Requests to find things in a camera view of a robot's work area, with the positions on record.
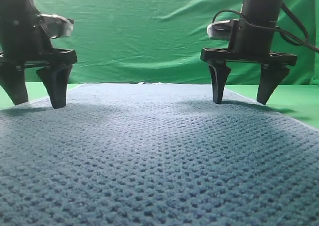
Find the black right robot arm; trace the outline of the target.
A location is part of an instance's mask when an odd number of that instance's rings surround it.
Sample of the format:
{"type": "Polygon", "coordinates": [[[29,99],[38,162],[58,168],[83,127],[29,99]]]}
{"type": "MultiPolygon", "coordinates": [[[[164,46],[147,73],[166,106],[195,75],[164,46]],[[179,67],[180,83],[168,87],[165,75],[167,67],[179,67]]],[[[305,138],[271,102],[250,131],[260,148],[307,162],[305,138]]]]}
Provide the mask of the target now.
{"type": "Polygon", "coordinates": [[[261,66],[257,102],[265,105],[277,86],[295,66],[297,56],[271,51],[283,0],[243,0],[239,19],[213,21],[207,26],[212,40],[227,40],[227,48],[203,48],[200,58],[209,66],[213,101],[220,104],[231,69],[228,62],[261,66]]]}

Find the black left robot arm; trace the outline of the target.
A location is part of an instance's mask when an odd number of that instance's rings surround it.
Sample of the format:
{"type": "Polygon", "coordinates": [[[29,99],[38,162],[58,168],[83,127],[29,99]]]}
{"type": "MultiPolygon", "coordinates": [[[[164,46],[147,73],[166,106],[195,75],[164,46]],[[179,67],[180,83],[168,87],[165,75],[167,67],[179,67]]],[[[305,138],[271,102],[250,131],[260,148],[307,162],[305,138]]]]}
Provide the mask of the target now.
{"type": "Polygon", "coordinates": [[[52,107],[66,106],[77,54],[54,48],[51,41],[70,37],[73,27],[73,19],[41,13],[33,0],[0,0],[0,85],[14,105],[29,101],[25,70],[36,68],[52,107]]]}

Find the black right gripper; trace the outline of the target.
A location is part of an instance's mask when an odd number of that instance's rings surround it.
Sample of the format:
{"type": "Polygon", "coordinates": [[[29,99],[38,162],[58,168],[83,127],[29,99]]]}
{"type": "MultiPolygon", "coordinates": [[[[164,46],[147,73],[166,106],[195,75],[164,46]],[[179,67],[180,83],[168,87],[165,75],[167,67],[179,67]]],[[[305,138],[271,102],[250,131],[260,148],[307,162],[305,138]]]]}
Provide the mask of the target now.
{"type": "Polygon", "coordinates": [[[273,33],[255,29],[243,19],[234,19],[227,48],[203,48],[200,59],[208,63],[213,101],[221,104],[224,87],[231,69],[226,62],[261,63],[257,102],[266,105],[277,86],[289,75],[285,67],[295,66],[297,56],[289,53],[271,52],[273,33]]]}

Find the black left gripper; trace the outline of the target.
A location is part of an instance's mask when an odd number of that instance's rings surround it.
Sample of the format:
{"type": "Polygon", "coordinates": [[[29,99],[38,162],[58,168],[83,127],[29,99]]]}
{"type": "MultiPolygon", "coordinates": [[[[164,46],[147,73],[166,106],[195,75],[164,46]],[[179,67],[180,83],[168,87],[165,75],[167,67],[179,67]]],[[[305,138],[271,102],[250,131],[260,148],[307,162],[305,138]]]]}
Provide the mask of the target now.
{"type": "MultiPolygon", "coordinates": [[[[0,54],[3,62],[25,68],[45,65],[36,71],[47,90],[53,109],[66,106],[69,75],[77,62],[74,50],[54,48],[39,24],[41,13],[0,14],[0,54]]],[[[15,66],[0,67],[0,85],[14,105],[29,101],[24,69],[15,66]]]]}

